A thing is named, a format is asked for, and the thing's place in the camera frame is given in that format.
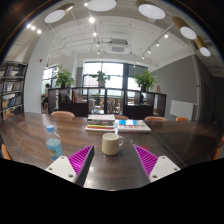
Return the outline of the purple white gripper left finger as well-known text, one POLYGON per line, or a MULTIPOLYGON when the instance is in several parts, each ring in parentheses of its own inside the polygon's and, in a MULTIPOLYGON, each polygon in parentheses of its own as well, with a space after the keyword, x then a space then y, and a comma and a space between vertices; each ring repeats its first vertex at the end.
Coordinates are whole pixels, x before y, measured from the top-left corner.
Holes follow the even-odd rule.
POLYGON ((83 186, 94 157, 94 146, 87 146, 69 157, 60 156, 46 171, 65 180, 83 186))

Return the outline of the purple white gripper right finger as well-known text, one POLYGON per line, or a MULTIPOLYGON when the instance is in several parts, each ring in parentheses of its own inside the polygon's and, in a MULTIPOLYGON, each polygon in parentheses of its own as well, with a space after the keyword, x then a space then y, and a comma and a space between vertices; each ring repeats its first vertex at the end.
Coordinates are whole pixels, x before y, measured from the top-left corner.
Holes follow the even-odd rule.
POLYGON ((142 167, 150 182, 157 181, 180 170, 180 168, 165 155, 156 156, 138 145, 135 145, 134 149, 138 154, 142 167))

